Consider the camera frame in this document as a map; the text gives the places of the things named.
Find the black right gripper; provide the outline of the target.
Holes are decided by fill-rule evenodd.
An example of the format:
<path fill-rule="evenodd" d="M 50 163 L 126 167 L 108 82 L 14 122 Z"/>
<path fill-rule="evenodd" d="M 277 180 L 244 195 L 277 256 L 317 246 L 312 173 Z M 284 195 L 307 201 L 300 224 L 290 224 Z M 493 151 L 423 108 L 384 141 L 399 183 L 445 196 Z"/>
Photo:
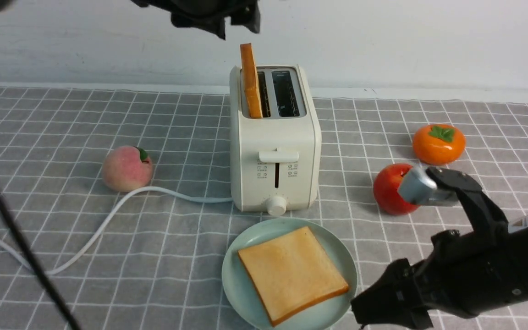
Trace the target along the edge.
<path fill-rule="evenodd" d="M 398 325 L 433 327 L 428 309 L 461 318 L 528 301 L 528 215 L 500 223 L 492 242 L 478 245 L 477 232 L 448 236 L 411 267 L 392 261 L 372 286 L 351 300 L 360 329 Z"/>

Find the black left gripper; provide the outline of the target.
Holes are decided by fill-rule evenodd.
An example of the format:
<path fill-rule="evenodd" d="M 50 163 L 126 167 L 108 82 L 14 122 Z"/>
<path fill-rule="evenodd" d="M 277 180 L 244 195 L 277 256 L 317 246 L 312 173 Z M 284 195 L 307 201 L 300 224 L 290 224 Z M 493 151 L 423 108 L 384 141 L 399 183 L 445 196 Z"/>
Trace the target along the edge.
<path fill-rule="evenodd" d="M 133 0 L 140 8 L 156 7 L 170 13 L 176 28 L 196 28 L 226 40 L 226 18 L 233 26 L 260 33 L 261 14 L 257 0 Z"/>

